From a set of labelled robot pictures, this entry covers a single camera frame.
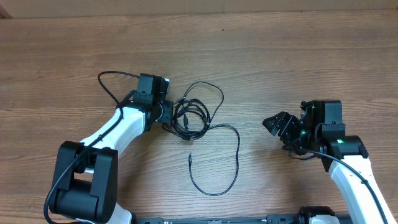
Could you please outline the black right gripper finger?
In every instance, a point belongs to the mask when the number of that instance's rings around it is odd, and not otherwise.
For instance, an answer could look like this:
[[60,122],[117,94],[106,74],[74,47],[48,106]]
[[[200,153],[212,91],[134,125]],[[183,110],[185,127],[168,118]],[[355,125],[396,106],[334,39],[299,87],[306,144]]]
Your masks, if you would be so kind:
[[288,113],[280,112],[275,116],[266,118],[262,125],[273,135],[276,136],[279,131],[285,129],[288,121]]
[[283,114],[279,121],[278,136],[283,143],[291,143],[301,134],[300,120],[293,115]]

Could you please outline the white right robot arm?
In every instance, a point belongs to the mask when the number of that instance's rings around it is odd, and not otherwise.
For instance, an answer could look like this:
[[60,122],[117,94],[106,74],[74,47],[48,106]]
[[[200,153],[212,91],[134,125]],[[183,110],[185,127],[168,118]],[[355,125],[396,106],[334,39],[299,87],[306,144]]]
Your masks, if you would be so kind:
[[359,136],[346,135],[341,101],[302,101],[300,108],[299,118],[281,111],[262,124],[279,137],[290,158],[322,161],[343,196],[352,223],[395,223],[364,143]]

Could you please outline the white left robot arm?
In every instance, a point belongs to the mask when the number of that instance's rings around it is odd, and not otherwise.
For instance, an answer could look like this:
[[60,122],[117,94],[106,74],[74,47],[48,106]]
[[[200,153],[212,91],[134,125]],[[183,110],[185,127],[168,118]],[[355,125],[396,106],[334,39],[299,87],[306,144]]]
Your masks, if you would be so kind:
[[172,101],[166,78],[141,74],[137,89],[118,103],[113,117],[80,142],[65,141],[58,149],[52,188],[44,204],[50,213],[74,223],[135,223],[135,215],[118,203],[118,160],[136,137],[154,122],[169,123]]

